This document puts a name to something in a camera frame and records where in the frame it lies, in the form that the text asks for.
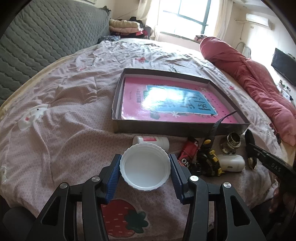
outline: yellow folded blanket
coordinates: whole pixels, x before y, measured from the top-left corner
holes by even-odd
[[[114,28],[138,28],[140,26],[140,24],[137,22],[126,21],[126,20],[119,21],[114,19],[109,20],[109,25]]]
[[[109,26],[111,32],[125,33],[125,34],[133,34],[141,31],[141,28],[114,28]]]

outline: wall-mounted television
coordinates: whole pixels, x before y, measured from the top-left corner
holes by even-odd
[[[276,48],[271,66],[296,86],[296,60]]]

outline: book cover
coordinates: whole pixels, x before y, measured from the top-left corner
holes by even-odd
[[[215,123],[230,111],[207,88],[170,80],[126,77],[121,118]],[[238,123],[227,117],[223,123]]]

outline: gray quilted headboard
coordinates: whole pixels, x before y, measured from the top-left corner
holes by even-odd
[[[73,0],[32,0],[0,39],[0,106],[46,66],[110,35],[109,13]]]

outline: bed sheet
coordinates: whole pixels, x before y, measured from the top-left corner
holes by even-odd
[[[0,194],[11,207],[22,205],[37,216],[61,182],[85,182],[107,166],[116,153],[123,154],[132,145],[133,135],[114,134],[111,123],[113,95],[124,68],[210,79],[248,118],[256,144],[287,158],[266,114],[229,75],[204,60],[199,52],[148,40],[102,42],[48,66],[0,108]],[[48,105],[44,113],[21,131],[19,120],[29,109],[42,104]],[[169,152],[178,154],[186,139],[168,138]],[[220,138],[214,143],[218,154]],[[244,148],[238,154],[246,159]],[[260,163],[255,170],[246,168],[241,173],[204,179],[215,184],[229,181],[250,208],[271,198],[277,187],[274,176]],[[176,199],[171,180],[155,191],[139,192],[120,179],[114,199],[138,213],[144,212],[149,225],[142,228],[143,233],[123,228],[113,234],[109,229],[110,239],[120,235],[130,240],[181,239],[189,207]],[[212,203],[209,217],[211,227]],[[78,230],[81,235],[81,222]]]

